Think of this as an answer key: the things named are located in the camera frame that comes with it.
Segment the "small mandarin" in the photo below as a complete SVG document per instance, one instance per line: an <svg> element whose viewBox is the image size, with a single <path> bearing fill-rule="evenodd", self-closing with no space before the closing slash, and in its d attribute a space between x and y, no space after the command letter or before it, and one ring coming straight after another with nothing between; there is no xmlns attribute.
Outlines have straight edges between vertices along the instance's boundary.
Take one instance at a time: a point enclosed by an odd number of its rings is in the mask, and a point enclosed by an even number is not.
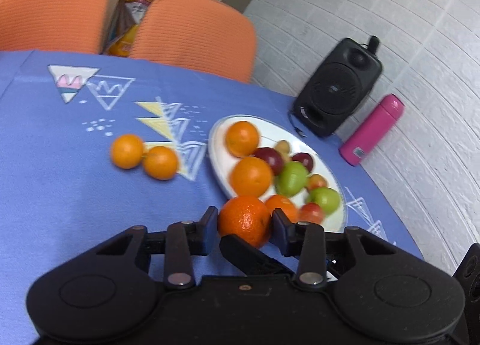
<svg viewBox="0 0 480 345"><path fill-rule="evenodd" d="M287 218L292 222L298 221L298 209L296 205L286 196L272 195L264 202L270 213L274 210L282 210Z"/></svg>

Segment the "bumpy mandarin orange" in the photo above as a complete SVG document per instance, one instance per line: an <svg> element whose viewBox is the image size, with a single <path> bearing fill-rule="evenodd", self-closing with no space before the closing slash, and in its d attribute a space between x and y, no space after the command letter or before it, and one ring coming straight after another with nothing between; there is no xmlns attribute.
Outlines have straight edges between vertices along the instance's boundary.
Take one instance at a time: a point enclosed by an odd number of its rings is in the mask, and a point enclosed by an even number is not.
<svg viewBox="0 0 480 345"><path fill-rule="evenodd" d="M271 222L271 212L259 198L236 196L221 208L217 229L220 236L237 235L251 246L261 248L270 238Z"/></svg>

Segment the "round green apple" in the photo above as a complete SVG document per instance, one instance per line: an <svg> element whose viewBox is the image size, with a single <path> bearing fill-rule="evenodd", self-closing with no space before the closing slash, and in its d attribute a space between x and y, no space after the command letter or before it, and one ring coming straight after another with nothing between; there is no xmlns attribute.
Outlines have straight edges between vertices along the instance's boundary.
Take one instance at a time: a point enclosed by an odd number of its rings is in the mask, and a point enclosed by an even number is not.
<svg viewBox="0 0 480 345"><path fill-rule="evenodd" d="M341 196L332 188L315 188L308 194L307 202L318 204L326 215L331 215L340 206Z"/></svg>

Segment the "small red-yellow plum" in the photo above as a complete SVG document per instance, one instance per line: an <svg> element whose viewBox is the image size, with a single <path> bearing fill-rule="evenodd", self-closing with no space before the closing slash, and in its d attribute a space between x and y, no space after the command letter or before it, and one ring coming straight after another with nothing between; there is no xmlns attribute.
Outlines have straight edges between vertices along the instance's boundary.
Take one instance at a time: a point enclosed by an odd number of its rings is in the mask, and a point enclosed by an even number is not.
<svg viewBox="0 0 480 345"><path fill-rule="evenodd" d="M328 181L325 177L320 174L311 174L307 178L305 188L308 192L317 189L317 188L327 188L329 186Z"/></svg>

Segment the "oblong green fruit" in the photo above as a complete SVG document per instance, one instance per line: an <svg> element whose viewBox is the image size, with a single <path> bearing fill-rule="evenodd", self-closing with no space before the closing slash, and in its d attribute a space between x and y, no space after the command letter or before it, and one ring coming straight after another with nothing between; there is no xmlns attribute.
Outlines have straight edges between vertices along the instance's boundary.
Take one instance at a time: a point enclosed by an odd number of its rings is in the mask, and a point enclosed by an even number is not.
<svg viewBox="0 0 480 345"><path fill-rule="evenodd" d="M307 168L300 162L290 161L276 177L275 191L282 196L295 196L304 189L307 178Z"/></svg>

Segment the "dark red plum front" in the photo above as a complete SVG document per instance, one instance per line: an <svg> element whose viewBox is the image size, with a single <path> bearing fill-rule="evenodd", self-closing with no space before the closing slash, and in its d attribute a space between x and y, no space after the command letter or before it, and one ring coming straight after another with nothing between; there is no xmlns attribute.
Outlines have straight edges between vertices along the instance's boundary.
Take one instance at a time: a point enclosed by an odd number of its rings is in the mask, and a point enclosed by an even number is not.
<svg viewBox="0 0 480 345"><path fill-rule="evenodd" d="M307 169L308 173L312 172L312 169L314 167L314 160L311 154L296 153L291 157L291 160L294 162L300 162Z"/></svg>

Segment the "dark red plum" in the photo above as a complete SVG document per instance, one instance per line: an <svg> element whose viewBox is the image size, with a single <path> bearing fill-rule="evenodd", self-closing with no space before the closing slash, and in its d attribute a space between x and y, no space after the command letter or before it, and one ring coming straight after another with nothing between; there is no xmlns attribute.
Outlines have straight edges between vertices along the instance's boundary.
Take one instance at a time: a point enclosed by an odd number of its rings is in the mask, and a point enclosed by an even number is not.
<svg viewBox="0 0 480 345"><path fill-rule="evenodd" d="M300 162L307 169L308 173L312 172L312 169L314 167L314 160L311 154L296 153L291 157L291 160L294 162Z"/></svg>
<svg viewBox="0 0 480 345"><path fill-rule="evenodd" d="M285 162L281 154L276 151L276 149L270 147L261 147L254 151L253 156L265 161L270 166L274 176L281 174Z"/></svg>

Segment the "small tan longan fruit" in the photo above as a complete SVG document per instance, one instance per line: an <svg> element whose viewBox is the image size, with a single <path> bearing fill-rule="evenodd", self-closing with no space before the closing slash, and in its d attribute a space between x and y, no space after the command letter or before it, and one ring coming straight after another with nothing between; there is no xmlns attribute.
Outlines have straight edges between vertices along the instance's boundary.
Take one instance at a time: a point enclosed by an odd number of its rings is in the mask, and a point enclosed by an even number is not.
<svg viewBox="0 0 480 345"><path fill-rule="evenodd" d="M287 140L280 140L273 147L278 153L283 155L290 154L290 143Z"/></svg>

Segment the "large orange front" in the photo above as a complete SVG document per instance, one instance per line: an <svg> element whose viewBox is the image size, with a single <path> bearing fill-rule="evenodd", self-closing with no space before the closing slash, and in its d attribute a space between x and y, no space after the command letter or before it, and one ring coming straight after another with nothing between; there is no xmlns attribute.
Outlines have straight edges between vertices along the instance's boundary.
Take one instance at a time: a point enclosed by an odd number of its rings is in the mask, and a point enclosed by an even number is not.
<svg viewBox="0 0 480 345"><path fill-rule="evenodd" d="M238 158L249 157L259 145L260 134L256 126L247 121L238 121L229 126L224 143L228 152Z"/></svg>

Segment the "small orange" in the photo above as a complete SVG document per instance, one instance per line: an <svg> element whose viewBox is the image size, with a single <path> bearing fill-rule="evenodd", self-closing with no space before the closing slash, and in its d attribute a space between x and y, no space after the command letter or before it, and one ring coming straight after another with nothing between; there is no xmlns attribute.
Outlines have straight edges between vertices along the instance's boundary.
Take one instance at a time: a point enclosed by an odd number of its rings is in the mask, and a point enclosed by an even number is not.
<svg viewBox="0 0 480 345"><path fill-rule="evenodd" d="M144 154L144 144L138 135L125 134L117 137L110 148L113 165L120 169L130 170L137 167Z"/></svg>
<svg viewBox="0 0 480 345"><path fill-rule="evenodd" d="M170 180L178 170L179 160L176 153L164 146L155 146L145 155L143 170L153 179Z"/></svg>

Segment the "white round plate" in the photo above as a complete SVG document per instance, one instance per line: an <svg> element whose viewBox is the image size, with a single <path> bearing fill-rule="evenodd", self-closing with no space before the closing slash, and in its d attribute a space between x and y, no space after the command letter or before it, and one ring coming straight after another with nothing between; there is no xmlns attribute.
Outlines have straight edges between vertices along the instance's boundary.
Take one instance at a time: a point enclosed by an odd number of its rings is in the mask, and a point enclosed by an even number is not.
<svg viewBox="0 0 480 345"><path fill-rule="evenodd" d="M208 154L216 180L229 199L241 194L250 194L262 201L277 193L272 168L265 161L250 161L248 158L233 156L227 146L227 132L238 122L248 122L258 132L259 146L272 149L280 140L289 143L290 153L307 153L312 156L312 173L322 176L329 188L339 195L337 209L325 216L322 226L329 232L341 232L347 224L347 207L343 190L335 175L315 150L283 127L269 120L251 115L231 115L218 120L210 130Z"/></svg>

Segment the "pink thermos bottle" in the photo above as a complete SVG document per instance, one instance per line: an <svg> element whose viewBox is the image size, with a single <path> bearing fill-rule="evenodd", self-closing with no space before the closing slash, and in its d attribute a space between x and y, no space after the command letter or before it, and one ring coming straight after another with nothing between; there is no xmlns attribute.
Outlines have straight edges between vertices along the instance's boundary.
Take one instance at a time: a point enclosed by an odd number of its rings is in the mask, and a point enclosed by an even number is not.
<svg viewBox="0 0 480 345"><path fill-rule="evenodd" d="M404 112L404 104L394 94L388 94L377 104L339 148L349 165L359 165L383 137L397 124Z"/></svg>

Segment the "blue patterned tablecloth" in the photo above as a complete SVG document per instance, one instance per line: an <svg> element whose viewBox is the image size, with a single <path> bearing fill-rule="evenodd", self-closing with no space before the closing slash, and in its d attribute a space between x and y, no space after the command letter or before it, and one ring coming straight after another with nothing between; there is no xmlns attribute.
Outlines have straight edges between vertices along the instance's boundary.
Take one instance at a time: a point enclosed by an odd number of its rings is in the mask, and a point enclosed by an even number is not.
<svg viewBox="0 0 480 345"><path fill-rule="evenodd" d="M162 101L195 179L167 182L112 165L110 146ZM142 60L41 51L1 54L1 342L36 337L25 308L42 274L134 225L165 230L225 196L205 151L215 122L253 115L290 130L292 98L256 85Z"/></svg>

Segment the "orange chair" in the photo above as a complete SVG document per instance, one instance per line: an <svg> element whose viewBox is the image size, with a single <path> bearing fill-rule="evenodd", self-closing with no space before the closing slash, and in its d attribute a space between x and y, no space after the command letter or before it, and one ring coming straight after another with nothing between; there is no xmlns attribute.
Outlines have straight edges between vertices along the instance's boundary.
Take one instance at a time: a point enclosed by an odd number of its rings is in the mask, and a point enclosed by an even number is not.
<svg viewBox="0 0 480 345"><path fill-rule="evenodd" d="M253 23L217 0L154 0L128 57L249 83L256 57Z"/></svg>
<svg viewBox="0 0 480 345"><path fill-rule="evenodd" d="M108 0L1 0L1 50L97 54Z"/></svg>

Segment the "left orange chair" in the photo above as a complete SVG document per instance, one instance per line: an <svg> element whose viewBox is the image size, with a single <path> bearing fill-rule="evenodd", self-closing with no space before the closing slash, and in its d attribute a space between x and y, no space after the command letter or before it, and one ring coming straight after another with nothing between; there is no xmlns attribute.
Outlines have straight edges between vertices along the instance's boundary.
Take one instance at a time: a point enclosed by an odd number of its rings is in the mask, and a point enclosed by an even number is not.
<svg viewBox="0 0 480 345"><path fill-rule="evenodd" d="M1 50L97 54L108 0L1 0Z"/></svg>

